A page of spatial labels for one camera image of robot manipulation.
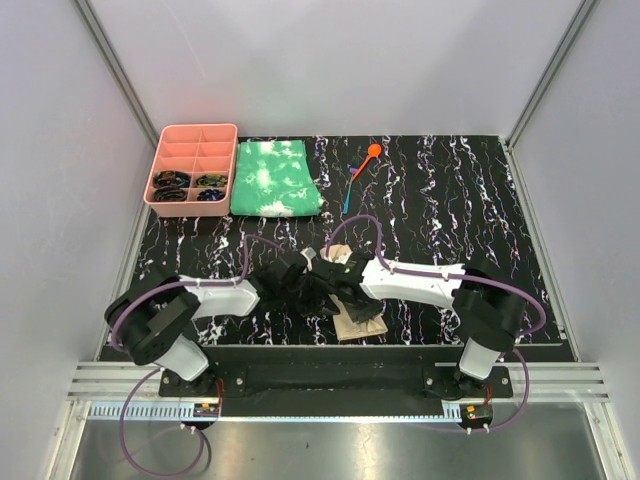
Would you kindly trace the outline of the teal plastic utensil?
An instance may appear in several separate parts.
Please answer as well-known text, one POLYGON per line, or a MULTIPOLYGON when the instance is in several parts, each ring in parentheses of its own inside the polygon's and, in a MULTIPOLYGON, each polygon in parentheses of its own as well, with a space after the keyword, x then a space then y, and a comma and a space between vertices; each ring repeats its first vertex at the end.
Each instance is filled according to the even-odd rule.
POLYGON ((343 206, 342 206, 342 215, 346 215, 349 212, 350 199, 351 199, 351 193, 352 193, 352 187, 353 187, 354 179, 355 179, 355 174, 351 176, 351 178, 349 180, 349 183, 348 183, 346 195, 345 195, 343 206))

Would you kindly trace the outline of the beige cloth napkin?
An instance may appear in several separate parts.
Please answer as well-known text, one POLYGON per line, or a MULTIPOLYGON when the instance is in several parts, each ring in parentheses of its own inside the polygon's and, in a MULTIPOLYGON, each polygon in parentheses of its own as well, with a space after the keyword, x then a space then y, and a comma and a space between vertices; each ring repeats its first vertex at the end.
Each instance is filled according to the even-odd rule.
MULTIPOLYGON (((328 258, 331 262, 334 262, 334 258, 336 256, 341 255, 345 252, 352 253, 352 250, 347 245, 338 244, 332 245, 329 249, 323 247, 320 250, 320 255, 322 257, 328 258)), ((377 315, 368 322, 356 324, 348 316, 346 309, 341 301, 335 295, 330 295, 330 298, 340 309, 340 313, 333 316, 336 335, 340 342, 382 335, 388 331, 387 326, 382 318, 382 314, 377 315)))

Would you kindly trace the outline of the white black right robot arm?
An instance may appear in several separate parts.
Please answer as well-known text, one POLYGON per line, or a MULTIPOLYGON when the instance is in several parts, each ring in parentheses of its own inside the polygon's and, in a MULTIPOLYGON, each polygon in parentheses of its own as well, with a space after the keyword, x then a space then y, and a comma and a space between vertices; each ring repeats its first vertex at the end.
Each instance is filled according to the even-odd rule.
POLYGON ((345 313, 356 325, 379 315, 384 300, 417 302, 454 313, 465 343, 461 357, 453 372, 429 374, 426 379, 428 394, 444 400, 484 396, 494 363, 513 350, 521 330, 526 300, 478 268, 386 265, 356 253, 342 262, 314 259, 310 266, 312 284, 328 296, 332 311, 345 313))

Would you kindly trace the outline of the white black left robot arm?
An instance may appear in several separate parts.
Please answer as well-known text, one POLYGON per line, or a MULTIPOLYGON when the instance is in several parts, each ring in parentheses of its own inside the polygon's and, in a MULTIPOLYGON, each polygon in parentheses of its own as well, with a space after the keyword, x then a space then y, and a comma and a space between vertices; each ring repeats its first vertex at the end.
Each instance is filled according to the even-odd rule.
POLYGON ((152 273, 105 311, 111 342, 137 365, 154 364, 180 378, 196 396, 215 386, 216 372, 185 331, 195 319, 246 317, 290 305, 302 315, 332 316, 339 312, 329 295, 313 285, 310 260, 298 252, 284 253, 243 278, 209 280, 186 275, 152 273))

